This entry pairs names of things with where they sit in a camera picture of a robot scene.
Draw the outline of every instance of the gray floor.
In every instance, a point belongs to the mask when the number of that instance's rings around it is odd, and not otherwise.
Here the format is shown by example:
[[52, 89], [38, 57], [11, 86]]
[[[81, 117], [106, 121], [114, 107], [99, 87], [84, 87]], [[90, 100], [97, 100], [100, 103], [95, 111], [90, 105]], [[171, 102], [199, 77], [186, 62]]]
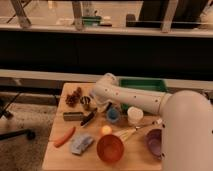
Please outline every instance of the gray floor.
[[[15, 95], [0, 92], [6, 103]], [[41, 171], [56, 109], [53, 95], [23, 93], [10, 105], [8, 110], [14, 117], [0, 119], [0, 134], [30, 128], [36, 139], [28, 141], [23, 135], [0, 141], [0, 171]]]

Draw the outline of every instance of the chair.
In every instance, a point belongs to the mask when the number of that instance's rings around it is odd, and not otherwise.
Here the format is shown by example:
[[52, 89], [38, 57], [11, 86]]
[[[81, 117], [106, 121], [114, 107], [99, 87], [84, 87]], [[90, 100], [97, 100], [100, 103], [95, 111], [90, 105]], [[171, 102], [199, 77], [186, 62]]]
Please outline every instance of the chair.
[[[13, 100], [8, 105], [6, 105], [6, 107], [4, 107], [3, 100], [0, 99], [0, 119], [1, 119], [2, 116], [4, 116], [7, 119], [12, 119], [13, 118], [13, 114], [11, 112], [7, 111], [7, 108], [10, 106], [10, 104], [12, 102], [15, 101], [15, 99], [19, 96], [19, 94], [17, 94], [13, 98]], [[28, 140], [33, 140], [35, 138], [35, 136], [36, 136], [34, 131], [32, 131], [30, 129], [23, 129], [23, 130], [19, 130], [19, 131], [0, 134], [0, 141], [4, 140], [4, 139], [16, 137], [16, 136], [19, 136], [19, 135], [23, 135], [23, 134], [26, 134], [26, 137], [27, 137]]]
[[[200, 14], [208, 0], [179, 0], [173, 19], [172, 28], [195, 28]], [[168, 6], [168, 0], [145, 0], [138, 21], [133, 14], [127, 14], [127, 27], [160, 28]]]

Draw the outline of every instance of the toy carrot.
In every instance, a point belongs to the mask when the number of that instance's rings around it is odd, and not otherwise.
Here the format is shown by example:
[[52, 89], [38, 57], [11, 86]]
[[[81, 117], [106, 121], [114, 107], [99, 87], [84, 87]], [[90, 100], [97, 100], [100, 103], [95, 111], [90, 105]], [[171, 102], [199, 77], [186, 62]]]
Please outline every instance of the toy carrot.
[[66, 134], [64, 134], [64, 136], [60, 137], [59, 139], [55, 140], [53, 145], [58, 148], [60, 146], [62, 146], [65, 142], [67, 142], [75, 133], [75, 129], [76, 127], [72, 127], [68, 132], [66, 132]]

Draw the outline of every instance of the orange bowl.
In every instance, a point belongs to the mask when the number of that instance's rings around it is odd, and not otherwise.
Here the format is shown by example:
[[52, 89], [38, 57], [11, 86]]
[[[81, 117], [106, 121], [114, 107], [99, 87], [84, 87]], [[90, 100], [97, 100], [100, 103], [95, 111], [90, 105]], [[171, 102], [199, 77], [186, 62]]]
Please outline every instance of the orange bowl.
[[115, 135], [105, 135], [98, 141], [97, 153], [102, 161], [106, 163], [115, 163], [123, 156], [123, 142]]

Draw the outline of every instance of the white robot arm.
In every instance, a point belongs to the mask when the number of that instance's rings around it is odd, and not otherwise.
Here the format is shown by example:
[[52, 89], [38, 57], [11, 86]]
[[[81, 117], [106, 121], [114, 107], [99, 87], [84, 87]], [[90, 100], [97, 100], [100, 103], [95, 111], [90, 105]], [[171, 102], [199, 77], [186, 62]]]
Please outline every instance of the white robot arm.
[[162, 115], [163, 171], [213, 170], [213, 108], [201, 94], [122, 88], [109, 73], [96, 82], [92, 92], [101, 102], [115, 100]]

